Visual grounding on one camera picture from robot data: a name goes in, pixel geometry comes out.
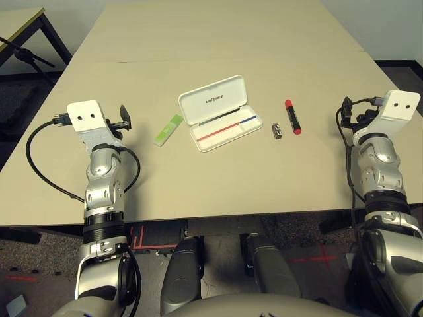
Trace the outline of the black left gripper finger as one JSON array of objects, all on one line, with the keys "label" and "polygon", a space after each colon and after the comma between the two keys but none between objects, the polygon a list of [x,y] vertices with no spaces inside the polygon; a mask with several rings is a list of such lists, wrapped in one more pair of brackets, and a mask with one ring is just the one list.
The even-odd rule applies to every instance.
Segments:
[{"label": "black left gripper finger", "polygon": [[131,118],[124,105],[120,106],[120,117],[122,119],[122,129],[131,129]]}]

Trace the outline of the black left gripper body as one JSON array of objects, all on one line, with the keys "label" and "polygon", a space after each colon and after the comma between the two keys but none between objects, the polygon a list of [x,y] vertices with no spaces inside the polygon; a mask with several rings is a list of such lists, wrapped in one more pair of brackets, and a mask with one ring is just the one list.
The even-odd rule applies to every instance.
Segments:
[{"label": "black left gripper body", "polygon": [[112,123],[109,119],[106,119],[106,123],[113,136],[119,140],[122,140],[123,134],[120,130],[128,130],[128,121]]}]

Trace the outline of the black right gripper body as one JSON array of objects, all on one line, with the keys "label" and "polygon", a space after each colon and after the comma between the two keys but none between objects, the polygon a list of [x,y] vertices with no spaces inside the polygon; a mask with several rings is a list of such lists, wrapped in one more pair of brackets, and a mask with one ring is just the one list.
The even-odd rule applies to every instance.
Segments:
[{"label": "black right gripper body", "polygon": [[343,114],[343,128],[351,129],[353,132],[357,132],[367,127],[376,117],[376,110],[366,110],[364,114],[359,114],[356,117],[356,122],[351,121],[351,112]]}]

